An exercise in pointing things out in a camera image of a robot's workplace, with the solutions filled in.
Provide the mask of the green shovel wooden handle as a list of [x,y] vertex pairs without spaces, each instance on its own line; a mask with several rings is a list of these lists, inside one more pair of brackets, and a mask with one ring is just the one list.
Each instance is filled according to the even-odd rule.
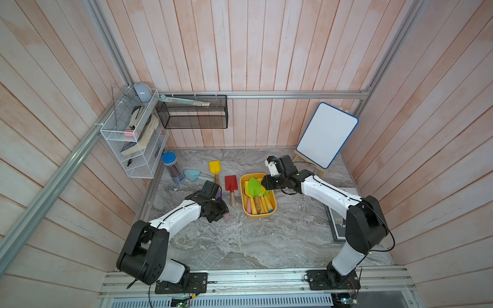
[[248,182],[248,191],[254,202],[254,209],[255,209],[254,214],[261,214],[262,212],[262,206],[260,201],[261,186],[256,178],[254,177],[250,178]]

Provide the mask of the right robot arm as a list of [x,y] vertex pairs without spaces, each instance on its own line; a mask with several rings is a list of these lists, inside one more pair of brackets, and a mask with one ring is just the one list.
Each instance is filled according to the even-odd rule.
[[357,265],[389,235],[380,203],[373,196],[352,195],[306,169],[299,171],[288,155],[269,156],[265,165],[270,174],[261,183],[268,191],[292,189],[320,201],[345,220],[346,243],[327,266],[327,275],[332,280],[342,280],[354,273]]

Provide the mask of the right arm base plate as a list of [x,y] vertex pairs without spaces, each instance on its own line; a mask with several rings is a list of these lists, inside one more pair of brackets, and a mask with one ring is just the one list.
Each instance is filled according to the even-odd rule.
[[312,291],[324,290],[355,290],[361,287],[356,270],[353,270],[346,276],[340,275],[333,269],[325,270],[308,270],[304,280],[309,284]]

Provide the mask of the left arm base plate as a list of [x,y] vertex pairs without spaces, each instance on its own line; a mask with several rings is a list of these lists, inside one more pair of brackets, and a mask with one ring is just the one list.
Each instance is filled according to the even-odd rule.
[[207,291],[208,273],[185,273],[180,282],[174,284],[171,282],[160,281],[157,283],[155,293],[158,295],[169,294],[195,294],[200,295]]

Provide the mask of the large yellow plastic scoop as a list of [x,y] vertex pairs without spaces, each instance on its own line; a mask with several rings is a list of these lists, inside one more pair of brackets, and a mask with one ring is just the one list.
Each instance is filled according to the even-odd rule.
[[245,194],[247,196],[247,204],[251,204],[251,208],[252,208],[252,214],[251,215],[256,215],[257,210],[255,207],[254,199],[249,192],[249,182],[248,181],[245,181]]

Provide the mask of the green pointed shovel yellow handle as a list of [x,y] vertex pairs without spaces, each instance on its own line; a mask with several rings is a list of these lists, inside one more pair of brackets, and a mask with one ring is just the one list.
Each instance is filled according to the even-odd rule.
[[273,207],[272,207],[272,204],[270,203],[270,200],[268,199],[268,193],[269,193],[269,191],[264,191],[263,196],[264,196],[265,203],[267,204],[267,207],[268,207],[268,212],[272,213]]

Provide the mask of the yellow scoop shovel yellow handle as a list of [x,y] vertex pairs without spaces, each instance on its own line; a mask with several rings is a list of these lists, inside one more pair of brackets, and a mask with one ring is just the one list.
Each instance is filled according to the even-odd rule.
[[264,196],[260,196],[259,198],[261,201],[262,213],[267,214],[268,213],[268,207],[267,207],[267,204],[265,203]]

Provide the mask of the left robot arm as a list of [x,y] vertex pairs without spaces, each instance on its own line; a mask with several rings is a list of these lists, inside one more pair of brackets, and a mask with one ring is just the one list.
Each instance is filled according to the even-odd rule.
[[207,181],[201,190],[186,196],[169,213],[150,222],[135,222],[119,254],[116,268],[149,286],[164,282],[175,289],[185,289],[190,282],[190,268],[167,257],[169,240],[199,218],[212,223],[228,214],[221,192],[221,186]]

